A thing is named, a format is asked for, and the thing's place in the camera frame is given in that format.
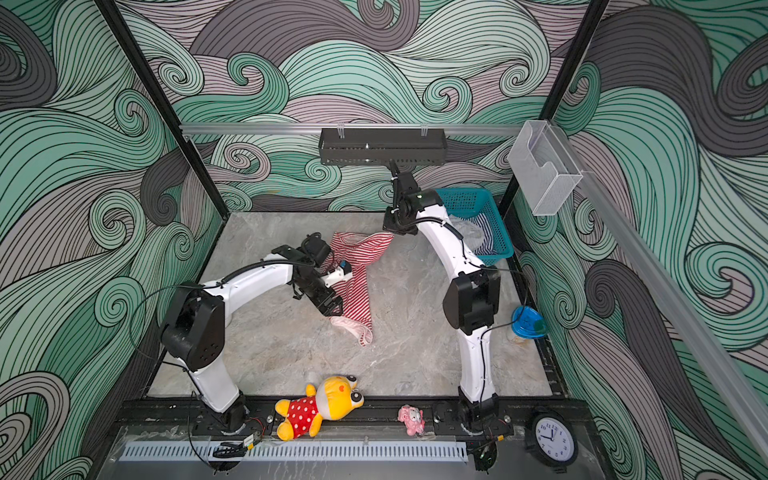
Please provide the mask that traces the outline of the red white striped tank top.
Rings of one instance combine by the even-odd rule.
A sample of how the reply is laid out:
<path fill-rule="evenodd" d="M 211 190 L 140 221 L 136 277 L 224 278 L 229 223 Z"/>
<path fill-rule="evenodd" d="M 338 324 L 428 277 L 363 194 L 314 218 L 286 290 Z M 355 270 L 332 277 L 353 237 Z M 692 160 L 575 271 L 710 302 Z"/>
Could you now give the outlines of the red white striped tank top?
<path fill-rule="evenodd" d="M 373 320 L 368 291 L 367 268 L 381 259 L 390 246 L 391 232 L 372 234 L 336 232 L 331 241 L 337 267 L 346 261 L 351 266 L 351 278 L 336 283 L 333 289 L 343 300 L 343 313 L 330 317 L 333 326 L 351 333 L 363 347 L 373 342 Z"/>

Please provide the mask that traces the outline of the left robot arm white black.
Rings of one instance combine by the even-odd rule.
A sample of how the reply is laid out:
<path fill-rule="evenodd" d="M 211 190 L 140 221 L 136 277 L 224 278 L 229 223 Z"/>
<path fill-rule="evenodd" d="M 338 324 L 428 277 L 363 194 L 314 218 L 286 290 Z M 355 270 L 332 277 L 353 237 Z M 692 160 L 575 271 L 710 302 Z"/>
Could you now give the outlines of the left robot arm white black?
<path fill-rule="evenodd" d="M 219 280 L 178 287 L 160 327 L 161 343 L 188 372 L 207 408 L 228 414 L 241 398 L 222 358 L 233 314 L 274 288 L 290 286 L 296 299 L 310 300 L 322 315 L 339 316 L 343 299 L 335 285 L 352 277 L 351 264 L 315 232 L 300 246 L 279 246 Z"/>

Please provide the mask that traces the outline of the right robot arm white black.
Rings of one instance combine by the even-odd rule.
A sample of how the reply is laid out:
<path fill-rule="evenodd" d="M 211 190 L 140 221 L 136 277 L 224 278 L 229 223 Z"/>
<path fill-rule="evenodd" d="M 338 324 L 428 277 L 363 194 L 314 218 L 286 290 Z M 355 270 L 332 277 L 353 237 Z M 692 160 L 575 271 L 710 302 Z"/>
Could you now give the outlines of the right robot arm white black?
<path fill-rule="evenodd" d="M 500 272 L 468 248 L 435 190 L 421 189 L 413 174 L 400 170 L 394 160 L 388 169 L 393 203 L 386 209 L 383 228 L 397 235 L 422 234 L 445 269 L 449 284 L 443 312 L 456 331 L 461 361 L 459 418 L 465 428 L 478 431 L 498 411 L 490 331 L 499 310 Z"/>

